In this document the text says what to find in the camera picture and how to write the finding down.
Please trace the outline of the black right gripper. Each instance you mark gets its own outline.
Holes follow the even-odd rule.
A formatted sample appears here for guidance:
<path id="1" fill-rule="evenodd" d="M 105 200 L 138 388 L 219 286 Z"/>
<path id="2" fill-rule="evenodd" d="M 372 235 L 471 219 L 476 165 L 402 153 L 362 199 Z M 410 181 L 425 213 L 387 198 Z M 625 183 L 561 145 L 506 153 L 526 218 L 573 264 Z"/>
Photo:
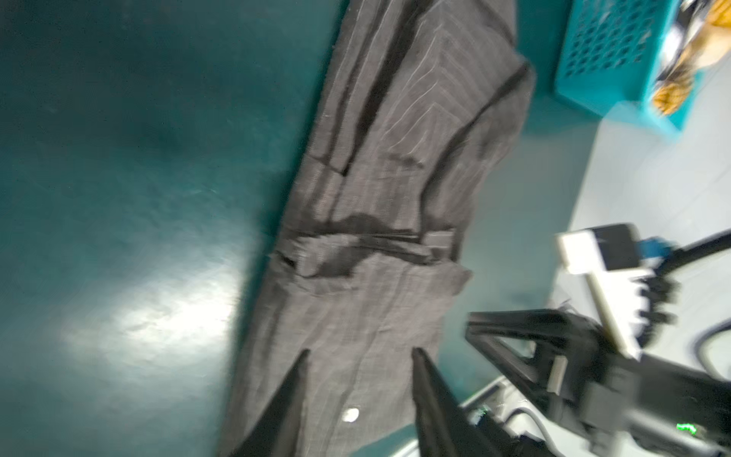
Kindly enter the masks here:
<path id="1" fill-rule="evenodd" d="M 730 385 L 650 355 L 588 343 L 582 316 L 559 310 L 472 312 L 466 341 L 546 418 L 611 456 L 623 434 L 662 456 L 730 453 Z"/>

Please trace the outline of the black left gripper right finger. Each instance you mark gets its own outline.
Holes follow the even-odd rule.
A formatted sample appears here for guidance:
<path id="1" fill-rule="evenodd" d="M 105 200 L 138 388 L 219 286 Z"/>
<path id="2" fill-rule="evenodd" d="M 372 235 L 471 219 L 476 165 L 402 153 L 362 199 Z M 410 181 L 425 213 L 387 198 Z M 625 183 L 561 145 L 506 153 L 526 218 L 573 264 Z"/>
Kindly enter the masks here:
<path id="1" fill-rule="evenodd" d="M 499 447 L 472 426 L 428 354 L 414 348 L 412 399 L 421 456 L 502 456 Z"/>

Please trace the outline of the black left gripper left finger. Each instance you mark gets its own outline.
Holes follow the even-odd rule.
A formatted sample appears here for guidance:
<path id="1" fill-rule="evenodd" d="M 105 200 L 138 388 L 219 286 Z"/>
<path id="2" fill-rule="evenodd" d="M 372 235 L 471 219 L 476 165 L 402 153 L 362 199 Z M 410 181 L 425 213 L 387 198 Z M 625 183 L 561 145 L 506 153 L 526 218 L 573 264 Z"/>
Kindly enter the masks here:
<path id="1" fill-rule="evenodd" d="M 230 456 L 298 456 L 309 367 L 310 350 L 302 350 L 251 433 Z"/>

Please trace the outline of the dark grey striped shirt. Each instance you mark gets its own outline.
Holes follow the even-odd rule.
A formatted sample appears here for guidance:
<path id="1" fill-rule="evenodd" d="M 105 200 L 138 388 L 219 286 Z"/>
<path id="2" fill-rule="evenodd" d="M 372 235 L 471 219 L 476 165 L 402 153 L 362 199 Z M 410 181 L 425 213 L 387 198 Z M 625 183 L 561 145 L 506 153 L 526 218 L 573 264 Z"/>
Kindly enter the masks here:
<path id="1" fill-rule="evenodd" d="M 352 1 L 247 320 L 218 452 L 244 453 L 298 357 L 300 456 L 348 456 L 414 418 L 470 280 L 464 235 L 535 88 L 512 1 Z"/>

